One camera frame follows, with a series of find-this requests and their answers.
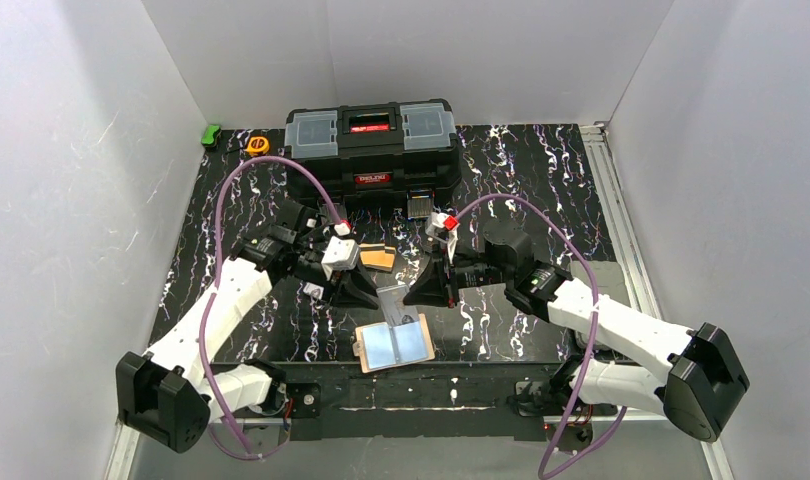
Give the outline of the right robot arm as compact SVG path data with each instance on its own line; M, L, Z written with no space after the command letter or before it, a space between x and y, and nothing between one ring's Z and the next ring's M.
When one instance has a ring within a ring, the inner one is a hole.
M596 343L630 364L570 357L551 377L546 401L608 404L666 417L694 439L713 443L750 387L727 333L697 329L634 310L536 255L513 222L492 221L483 247L458 247L457 220L430 215L429 264L404 297L407 305L449 307L466 288L501 284L519 311L568 330L596 333Z

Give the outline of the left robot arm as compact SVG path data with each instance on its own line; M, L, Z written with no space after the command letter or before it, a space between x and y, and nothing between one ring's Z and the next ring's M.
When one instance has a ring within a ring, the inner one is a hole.
M213 282L176 325L144 353L116 365L118 421L177 452L214 421L263 406L285 383L262 362L216 374L211 363L244 317L282 280L336 308L377 310L376 285L345 219L286 201L274 219L245 234L216 262Z

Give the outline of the tan card holder with sleeves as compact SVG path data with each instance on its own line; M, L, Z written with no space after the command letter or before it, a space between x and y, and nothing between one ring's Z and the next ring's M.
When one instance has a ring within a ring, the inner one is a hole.
M353 353L365 374L427 362L436 357L428 322L422 313L415 321L397 326L379 322L358 327Z

